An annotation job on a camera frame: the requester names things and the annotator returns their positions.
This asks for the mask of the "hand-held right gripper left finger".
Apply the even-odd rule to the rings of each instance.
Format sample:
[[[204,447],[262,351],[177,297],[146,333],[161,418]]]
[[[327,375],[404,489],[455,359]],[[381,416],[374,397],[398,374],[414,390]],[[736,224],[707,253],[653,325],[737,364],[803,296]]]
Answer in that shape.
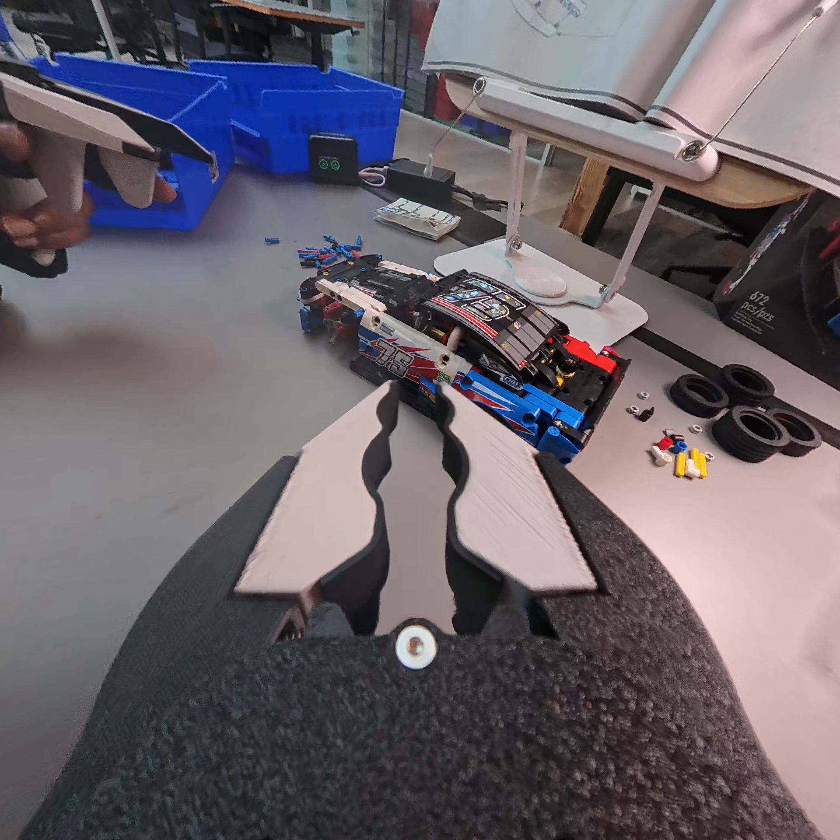
[[[300,450],[234,585],[239,598],[343,609],[357,632],[378,624],[390,567],[380,485],[392,466],[400,386],[386,381]]]

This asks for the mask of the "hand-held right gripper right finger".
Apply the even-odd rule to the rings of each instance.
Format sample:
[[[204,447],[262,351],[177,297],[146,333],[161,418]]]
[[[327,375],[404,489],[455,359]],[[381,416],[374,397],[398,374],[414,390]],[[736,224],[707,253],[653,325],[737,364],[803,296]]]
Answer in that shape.
[[[553,631],[539,602],[599,591],[539,453],[452,385],[438,386],[447,504],[445,569],[457,634],[480,634],[498,606]]]

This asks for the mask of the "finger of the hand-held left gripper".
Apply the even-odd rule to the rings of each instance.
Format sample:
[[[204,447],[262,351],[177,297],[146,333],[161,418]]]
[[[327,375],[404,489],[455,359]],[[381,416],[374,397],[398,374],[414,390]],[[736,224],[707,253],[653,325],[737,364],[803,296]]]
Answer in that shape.
[[[19,123],[111,151],[128,149],[126,154],[137,157],[159,157],[137,130],[112,112],[5,73],[1,81],[6,110]]]
[[[128,149],[124,149],[124,152],[107,150],[93,143],[29,126],[35,136],[35,147],[28,166],[38,182],[154,183],[158,171],[169,166],[166,160],[172,154],[205,165],[214,161],[209,150],[171,122],[97,93],[43,76],[33,67],[26,69],[26,81],[120,116],[159,153],[157,158],[137,157],[126,154]]]

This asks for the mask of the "instruction booklet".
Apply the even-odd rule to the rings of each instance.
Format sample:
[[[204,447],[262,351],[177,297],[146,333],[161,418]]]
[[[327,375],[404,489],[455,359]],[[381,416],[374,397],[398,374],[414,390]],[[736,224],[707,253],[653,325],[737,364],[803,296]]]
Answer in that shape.
[[[692,182],[727,155],[838,196],[838,2],[440,2],[423,68]]]

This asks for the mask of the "grey desk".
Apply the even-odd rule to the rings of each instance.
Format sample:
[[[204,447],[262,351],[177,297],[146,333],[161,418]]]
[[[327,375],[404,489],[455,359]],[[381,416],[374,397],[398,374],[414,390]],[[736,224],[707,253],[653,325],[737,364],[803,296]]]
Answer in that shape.
[[[387,202],[239,165],[196,231],[100,230],[56,280],[2,269],[2,838],[44,799],[174,564],[371,390],[300,331],[297,247],[361,235],[423,269],[463,247],[376,223]],[[572,472],[682,587],[783,781],[838,838],[838,449],[719,453],[700,481],[646,451],[686,425],[666,393],[694,363],[757,369],[834,428],[838,393],[656,276],[632,269],[625,293],[647,329],[616,346],[630,370]]]

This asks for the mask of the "person's left hand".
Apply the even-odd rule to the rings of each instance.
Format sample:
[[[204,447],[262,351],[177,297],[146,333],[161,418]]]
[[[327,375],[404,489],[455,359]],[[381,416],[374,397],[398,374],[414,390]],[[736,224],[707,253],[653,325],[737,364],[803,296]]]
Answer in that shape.
[[[32,146],[27,133],[15,122],[1,123],[1,150],[6,163],[28,162]],[[88,193],[84,194],[81,209],[75,214],[60,213],[45,199],[26,210],[2,216],[2,228],[20,248],[67,249],[89,236],[93,210]]]

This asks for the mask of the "blue plastic bin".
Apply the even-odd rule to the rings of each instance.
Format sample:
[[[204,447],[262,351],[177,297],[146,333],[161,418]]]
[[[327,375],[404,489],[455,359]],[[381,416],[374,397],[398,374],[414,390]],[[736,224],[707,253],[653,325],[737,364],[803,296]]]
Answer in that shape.
[[[353,136],[362,164],[391,159],[403,90],[331,67],[191,60],[190,71],[226,80],[234,156],[264,172],[309,168],[308,136]]]
[[[92,91],[167,120],[213,155],[210,165],[174,154],[163,171],[173,184],[173,203],[134,208],[115,192],[91,183],[95,227],[189,231],[201,222],[235,164],[228,90],[225,79],[189,70],[143,66],[109,59],[57,54],[31,64],[43,76]]]

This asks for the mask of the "black device with green lights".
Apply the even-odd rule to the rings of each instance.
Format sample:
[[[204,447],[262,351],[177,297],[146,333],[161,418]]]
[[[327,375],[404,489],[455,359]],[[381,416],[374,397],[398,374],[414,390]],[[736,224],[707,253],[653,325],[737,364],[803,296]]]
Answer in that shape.
[[[309,172],[318,184],[358,186],[360,158],[352,134],[317,132],[308,136]]]

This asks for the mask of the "background wooden table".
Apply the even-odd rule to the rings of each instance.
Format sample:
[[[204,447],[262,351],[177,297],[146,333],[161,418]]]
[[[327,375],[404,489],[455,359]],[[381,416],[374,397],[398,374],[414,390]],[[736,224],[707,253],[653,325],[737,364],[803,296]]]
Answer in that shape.
[[[312,9],[292,2],[281,1],[222,1],[211,2],[211,8],[220,14],[225,12],[228,16],[233,10],[247,11],[253,14],[260,14],[265,17],[285,20],[302,31],[308,32],[310,36],[311,63],[320,69],[326,70],[322,38],[325,35],[338,35],[342,32],[359,34],[365,29],[363,20],[349,17],[347,15],[324,12]]]

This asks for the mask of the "pile of small coloured bricks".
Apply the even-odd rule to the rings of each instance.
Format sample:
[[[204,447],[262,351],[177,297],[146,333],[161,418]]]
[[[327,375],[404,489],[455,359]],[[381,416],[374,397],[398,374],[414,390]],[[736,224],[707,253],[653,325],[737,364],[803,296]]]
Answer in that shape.
[[[709,465],[716,459],[711,451],[689,446],[685,435],[666,429],[662,437],[647,449],[651,463],[661,469],[671,469],[673,475],[688,480],[708,478]]]

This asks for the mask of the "pile of small blue pins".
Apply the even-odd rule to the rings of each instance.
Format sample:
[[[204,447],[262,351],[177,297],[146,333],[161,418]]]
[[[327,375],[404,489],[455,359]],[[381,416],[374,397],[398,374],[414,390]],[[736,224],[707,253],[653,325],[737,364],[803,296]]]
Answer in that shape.
[[[321,245],[297,250],[297,261],[300,268],[323,270],[335,264],[354,261],[361,257],[364,244],[362,236],[344,243],[330,235],[324,235],[323,240],[324,243]]]

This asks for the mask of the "toy brick race car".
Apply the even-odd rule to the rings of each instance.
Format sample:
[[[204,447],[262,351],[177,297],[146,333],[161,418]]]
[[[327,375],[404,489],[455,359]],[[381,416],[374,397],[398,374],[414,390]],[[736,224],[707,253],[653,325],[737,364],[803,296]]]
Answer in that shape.
[[[439,277],[357,256],[305,279],[301,328],[351,340],[350,369],[436,418],[451,385],[538,451],[569,465],[623,381],[629,360],[594,350],[525,297],[464,269]]]

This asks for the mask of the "black toy tire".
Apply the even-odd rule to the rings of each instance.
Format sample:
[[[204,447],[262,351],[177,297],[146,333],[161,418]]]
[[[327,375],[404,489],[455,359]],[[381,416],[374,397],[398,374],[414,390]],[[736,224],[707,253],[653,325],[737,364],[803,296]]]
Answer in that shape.
[[[750,464],[780,454],[791,442],[788,431],[773,416],[752,406],[734,406],[711,426],[711,435],[733,457]]]
[[[823,444],[820,431],[804,415],[789,408],[772,407],[767,412],[789,436],[789,442],[780,453],[789,457],[804,457]]]
[[[693,417],[712,419],[729,408],[729,396],[719,384],[700,374],[681,375],[668,389],[673,404]]]
[[[718,379],[730,407],[765,406],[774,398],[774,384],[764,374],[742,364],[720,368]]]

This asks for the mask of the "white book stand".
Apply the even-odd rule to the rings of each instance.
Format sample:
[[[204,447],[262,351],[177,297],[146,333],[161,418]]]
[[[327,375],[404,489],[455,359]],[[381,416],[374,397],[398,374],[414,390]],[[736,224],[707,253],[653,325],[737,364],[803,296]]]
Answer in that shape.
[[[710,180],[692,182],[643,163],[630,161],[611,152],[598,150],[589,144],[536,129],[513,119],[495,116],[480,108],[476,100],[483,88],[483,78],[457,73],[440,74],[448,76],[450,81],[454,81],[456,76],[472,78],[475,86],[472,93],[465,95],[467,99],[465,110],[472,111],[498,125],[509,127],[511,131],[511,179],[506,233],[503,238],[497,238],[483,245],[473,246],[448,257],[437,259],[435,268],[445,274],[466,270],[499,281],[504,288],[521,295],[527,301],[544,309],[549,315],[566,322],[571,327],[573,336],[587,341],[596,350],[621,340],[642,327],[648,320],[646,311],[637,303],[624,297],[619,291],[666,188],[670,187],[693,197],[705,197],[709,202],[721,206],[759,207],[784,202],[784,198],[780,197],[751,198],[746,187],[736,188],[735,196],[726,198],[723,195],[725,167],[735,164],[750,165],[761,173],[777,175],[783,181],[793,182],[795,185],[803,186],[806,190],[813,187],[777,172],[764,169],[756,164],[734,159],[727,155],[721,157],[719,170]],[[644,179],[651,181],[650,194],[636,222],[629,243],[625,247],[618,266],[609,281],[595,280],[586,276],[523,242],[519,234],[519,221],[528,138],[543,138],[550,144],[571,146],[577,149],[579,154],[606,161],[617,169],[638,173]]]

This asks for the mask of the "black power adapter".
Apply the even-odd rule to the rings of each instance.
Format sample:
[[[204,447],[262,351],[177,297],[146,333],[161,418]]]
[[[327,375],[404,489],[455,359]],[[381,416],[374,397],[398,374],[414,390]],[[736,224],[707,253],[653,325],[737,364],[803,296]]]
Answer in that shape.
[[[454,171],[435,166],[432,173],[427,175],[425,164],[399,159],[386,168],[385,189],[395,196],[442,208],[451,201],[455,178]]]

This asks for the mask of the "sticker sheets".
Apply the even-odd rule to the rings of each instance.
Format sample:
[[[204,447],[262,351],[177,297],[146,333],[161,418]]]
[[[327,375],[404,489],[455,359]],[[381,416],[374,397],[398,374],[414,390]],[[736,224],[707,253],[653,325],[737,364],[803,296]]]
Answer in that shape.
[[[449,236],[460,225],[461,216],[408,200],[404,197],[378,207],[374,220],[434,242]]]

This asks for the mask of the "wooden table leg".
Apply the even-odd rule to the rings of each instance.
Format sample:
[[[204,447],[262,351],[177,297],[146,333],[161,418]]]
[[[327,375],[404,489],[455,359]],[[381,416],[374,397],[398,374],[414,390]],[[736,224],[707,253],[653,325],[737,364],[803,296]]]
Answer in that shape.
[[[610,169],[606,161],[585,159],[563,212],[560,222],[563,231],[582,238],[609,181]]]

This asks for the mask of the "black product box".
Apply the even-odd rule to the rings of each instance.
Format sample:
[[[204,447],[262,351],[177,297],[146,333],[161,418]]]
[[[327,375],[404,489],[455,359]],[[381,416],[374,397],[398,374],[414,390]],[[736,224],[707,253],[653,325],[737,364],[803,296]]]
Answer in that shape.
[[[838,390],[838,197],[780,206],[712,301],[731,329]]]

